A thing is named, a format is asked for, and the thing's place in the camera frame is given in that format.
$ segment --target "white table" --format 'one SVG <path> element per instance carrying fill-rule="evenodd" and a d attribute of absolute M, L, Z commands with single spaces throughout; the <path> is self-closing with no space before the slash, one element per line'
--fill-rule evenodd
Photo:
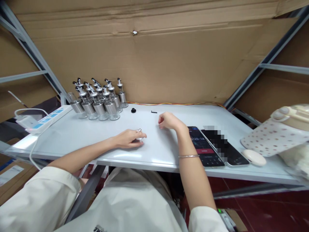
<path fill-rule="evenodd" d="M 131 113 L 132 107 L 136 109 L 136 113 Z M 142 147 L 111 150 L 97 158 L 97 164 L 178 172 L 176 133 L 173 130 L 161 130 L 158 127 L 158 117 L 165 111 L 175 114 L 187 126 L 196 126 L 200 130 L 205 126 L 214 126 L 239 152 L 244 149 L 240 139 L 252 130 L 227 110 L 218 106 L 129 104 L 129 107 L 123 109 L 117 121 L 80 120 L 72 110 L 41 135 L 34 149 L 33 158 L 55 160 L 71 151 L 117 135 L 127 128 L 141 128 L 147 134 L 147 138 L 143 139 Z M 28 135 L 11 146 L 7 152 L 11 155 L 28 157 L 36 139 L 36 136 Z M 206 168 L 205 170 L 211 177 L 303 185 L 289 175 L 285 168 L 283 161 L 278 156 L 273 156 L 267 158 L 267 164 L 263 167 L 250 164 L 243 167 Z"/>

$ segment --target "smartphone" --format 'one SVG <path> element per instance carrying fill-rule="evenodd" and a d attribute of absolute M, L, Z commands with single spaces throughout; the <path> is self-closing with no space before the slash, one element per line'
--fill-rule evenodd
<path fill-rule="evenodd" d="M 223 135 L 218 134 L 217 130 L 201 130 L 201 132 L 230 166 L 249 165 L 249 161 L 224 139 Z"/>
<path fill-rule="evenodd" d="M 197 127 L 188 127 L 191 140 L 200 155 L 200 159 L 204 167 L 224 167 L 225 164 L 221 160 L 220 155 L 214 149 L 207 139 L 204 138 L 202 133 Z"/>

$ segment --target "orange wire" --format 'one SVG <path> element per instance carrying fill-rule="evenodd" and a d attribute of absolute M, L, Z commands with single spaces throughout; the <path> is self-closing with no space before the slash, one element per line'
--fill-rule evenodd
<path fill-rule="evenodd" d="M 200 104 L 205 104 L 205 103 L 212 103 L 212 104 L 217 104 L 218 106 L 223 107 L 226 109 L 223 105 L 216 103 L 216 102 L 201 102 L 201 103 L 192 103 L 192 104 L 177 104 L 177 103 L 158 103 L 158 104 L 140 104 L 140 103 L 134 103 L 134 102 L 129 102 L 130 104 L 136 104 L 136 105 L 145 105 L 145 106 L 151 106 L 151 105 L 200 105 Z"/>

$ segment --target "bracelet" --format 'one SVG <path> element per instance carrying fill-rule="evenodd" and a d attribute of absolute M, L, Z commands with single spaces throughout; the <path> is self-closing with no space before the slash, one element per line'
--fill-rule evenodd
<path fill-rule="evenodd" d="M 199 157 L 200 155 L 191 155 L 191 156 L 178 156 L 178 158 L 189 158 L 189 157 Z"/>

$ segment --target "forearm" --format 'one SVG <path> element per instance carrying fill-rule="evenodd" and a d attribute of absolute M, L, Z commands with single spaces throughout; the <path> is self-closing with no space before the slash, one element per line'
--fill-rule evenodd
<path fill-rule="evenodd" d="M 188 128 L 176 130 L 179 156 L 197 155 Z M 216 209 L 211 187 L 199 157 L 179 158 L 181 181 L 190 210 L 197 206 Z"/>
<path fill-rule="evenodd" d="M 112 138 L 108 138 L 62 156 L 47 166 L 60 168 L 68 171 L 69 173 L 75 173 L 92 160 L 113 148 L 115 147 L 112 142 Z"/>

